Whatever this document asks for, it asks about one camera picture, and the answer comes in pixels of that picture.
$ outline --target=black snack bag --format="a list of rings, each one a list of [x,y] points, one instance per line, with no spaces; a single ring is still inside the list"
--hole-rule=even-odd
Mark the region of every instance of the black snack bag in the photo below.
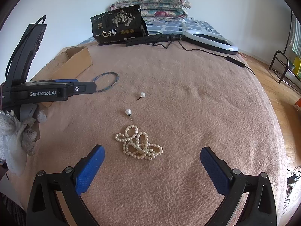
[[[134,5],[91,18],[92,33],[100,44],[116,44],[148,35],[140,6]]]

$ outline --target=pearl stud earring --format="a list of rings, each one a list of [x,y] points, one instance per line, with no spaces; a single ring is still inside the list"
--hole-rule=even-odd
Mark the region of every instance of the pearl stud earring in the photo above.
[[[137,99],[137,101],[138,101],[139,99],[141,99],[141,98],[144,98],[144,97],[145,97],[145,93],[144,93],[144,92],[140,93],[140,97]]]
[[[131,119],[131,110],[130,109],[126,109],[125,110],[125,113],[130,117],[130,119]]]

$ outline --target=blue gripper pad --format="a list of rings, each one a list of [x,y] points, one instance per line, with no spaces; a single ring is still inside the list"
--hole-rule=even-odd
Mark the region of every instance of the blue gripper pad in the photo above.
[[[219,159],[209,147],[204,147],[201,150],[201,163],[206,169],[211,181],[213,182],[217,192],[221,195],[227,195],[230,190],[230,181],[220,167]]]
[[[104,147],[96,145],[90,154],[84,158],[86,159],[84,166],[79,171],[75,179],[75,190],[79,196],[82,193],[87,192],[91,182],[104,161],[104,157]]]

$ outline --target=blue bracelet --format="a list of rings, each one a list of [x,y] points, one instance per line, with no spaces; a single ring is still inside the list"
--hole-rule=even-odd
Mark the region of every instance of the blue bracelet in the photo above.
[[[99,75],[99,76],[93,78],[92,81],[95,82],[99,77],[104,76],[104,75],[107,75],[107,74],[113,74],[113,75],[115,75],[115,81],[113,82],[112,85],[110,85],[110,86],[108,86],[108,87],[106,87],[106,88],[104,88],[104,89],[96,90],[95,92],[103,92],[103,91],[106,91],[106,90],[108,90],[109,88],[111,88],[112,86],[114,86],[115,83],[117,83],[117,81],[119,80],[119,75],[118,75],[117,73],[115,73],[115,72],[106,72],[106,73],[103,73],[103,74],[101,74],[101,75]]]

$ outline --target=folded quilt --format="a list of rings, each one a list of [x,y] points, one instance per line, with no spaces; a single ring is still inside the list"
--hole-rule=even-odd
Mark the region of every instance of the folded quilt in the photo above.
[[[145,21],[184,19],[187,8],[191,7],[188,0],[118,0],[110,10],[132,5],[141,6],[141,16]]]

